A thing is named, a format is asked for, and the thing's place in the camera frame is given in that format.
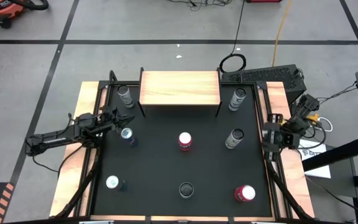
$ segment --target orange striped tape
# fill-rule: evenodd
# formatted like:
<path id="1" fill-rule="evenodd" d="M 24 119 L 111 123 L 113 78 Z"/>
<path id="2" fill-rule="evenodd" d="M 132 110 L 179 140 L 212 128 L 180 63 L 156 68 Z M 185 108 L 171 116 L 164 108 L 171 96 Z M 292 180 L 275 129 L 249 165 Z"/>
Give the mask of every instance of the orange striped tape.
<path id="1" fill-rule="evenodd" d="M 0 223 L 4 221 L 9 202 L 11 201 L 13 190 L 14 186 L 10 183 L 7 183 L 4 191 L 2 192 L 2 196 L 0 198 Z"/>

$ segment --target white paper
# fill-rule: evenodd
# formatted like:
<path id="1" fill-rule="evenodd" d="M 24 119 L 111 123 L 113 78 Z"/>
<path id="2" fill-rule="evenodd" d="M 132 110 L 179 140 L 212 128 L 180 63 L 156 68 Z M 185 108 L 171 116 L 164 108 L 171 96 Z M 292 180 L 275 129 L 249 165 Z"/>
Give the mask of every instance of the white paper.
<path id="1" fill-rule="evenodd" d="M 299 147 L 311 147 L 319 144 L 318 142 L 308 141 L 308 140 L 300 140 Z M 326 145 L 322 144 L 316 148 L 312 149 L 299 149 L 299 152 L 302 154 L 302 161 L 305 159 L 309 159 L 315 155 L 326 152 Z M 320 167 L 314 170 L 309 170 L 305 172 L 306 175 L 310 175 L 313 177 L 324 177 L 331 178 L 331 173 L 329 171 L 329 166 Z"/>

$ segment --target yellow cable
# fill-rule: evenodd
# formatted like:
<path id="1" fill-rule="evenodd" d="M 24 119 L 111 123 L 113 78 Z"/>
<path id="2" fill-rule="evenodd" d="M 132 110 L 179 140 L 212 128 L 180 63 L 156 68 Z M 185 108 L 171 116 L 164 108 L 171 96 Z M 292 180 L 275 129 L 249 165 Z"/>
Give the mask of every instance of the yellow cable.
<path id="1" fill-rule="evenodd" d="M 277 38 L 276 38 L 276 43 L 274 44 L 274 55 L 273 55 L 273 64 L 272 64 L 273 67 L 274 67 L 274 62 L 276 61 L 276 50 L 277 50 L 278 39 L 280 38 L 281 29 L 283 28 L 284 20 L 285 20 L 287 14 L 288 14 L 288 10 L 290 9 L 291 2 L 292 2 L 292 0 L 288 0 L 287 8 L 285 8 L 283 20 L 281 21 L 280 28 L 279 28 L 279 30 L 278 30 L 278 34 L 277 34 Z"/>

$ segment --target can lid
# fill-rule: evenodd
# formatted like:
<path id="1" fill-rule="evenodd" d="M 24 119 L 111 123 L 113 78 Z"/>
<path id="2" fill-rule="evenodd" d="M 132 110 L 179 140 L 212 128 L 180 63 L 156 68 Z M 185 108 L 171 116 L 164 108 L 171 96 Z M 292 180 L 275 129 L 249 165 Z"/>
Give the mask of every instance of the can lid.
<path id="1" fill-rule="evenodd" d="M 238 96 L 238 97 L 245 97 L 246 96 L 246 91 L 244 90 L 244 89 L 242 89 L 242 88 L 238 88 L 238 89 L 236 89 L 236 95 Z"/>
<path id="2" fill-rule="evenodd" d="M 191 141 L 191 135 L 189 133 L 181 133 L 179 135 L 179 141 L 183 144 L 187 144 Z"/>
<path id="3" fill-rule="evenodd" d="M 128 92 L 128 86 L 122 85 L 118 87 L 118 93 L 125 94 Z"/>
<path id="4" fill-rule="evenodd" d="M 246 198 L 247 200 L 252 200 L 255 197 L 255 189 L 249 185 L 245 185 L 242 188 L 242 192 L 241 192 L 242 196 L 244 196 L 244 198 Z"/>
<path id="5" fill-rule="evenodd" d="M 132 129 L 131 128 L 124 128 L 121 131 L 121 137 L 123 139 L 129 139 L 132 136 Z"/>
<path id="6" fill-rule="evenodd" d="M 109 176 L 106 180 L 106 186 L 110 189 L 115 189 L 118 186 L 118 177 L 115 175 Z"/>
<path id="7" fill-rule="evenodd" d="M 244 137 L 244 132 L 241 129 L 236 128 L 233 130 L 232 135 L 234 139 L 241 140 Z"/>
<path id="8" fill-rule="evenodd" d="M 183 196 L 190 196 L 193 194 L 193 186 L 190 183 L 183 183 L 180 186 L 180 193 Z"/>

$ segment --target vacuum hose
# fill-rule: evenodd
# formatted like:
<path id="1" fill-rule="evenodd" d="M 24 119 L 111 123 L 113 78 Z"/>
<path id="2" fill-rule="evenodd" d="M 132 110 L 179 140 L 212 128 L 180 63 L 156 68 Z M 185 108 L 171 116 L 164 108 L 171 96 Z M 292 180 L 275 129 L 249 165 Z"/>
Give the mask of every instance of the vacuum hose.
<path id="1" fill-rule="evenodd" d="M 14 3 L 14 4 L 18 4 L 20 6 L 23 6 L 26 9 L 30 9 L 30 10 L 46 10 L 49 7 L 49 3 L 48 3 L 47 0 L 41 0 L 42 5 L 36 5 L 31 0 L 24 0 L 24 1 L 21 1 L 21 0 L 9 0 L 9 1 Z"/>

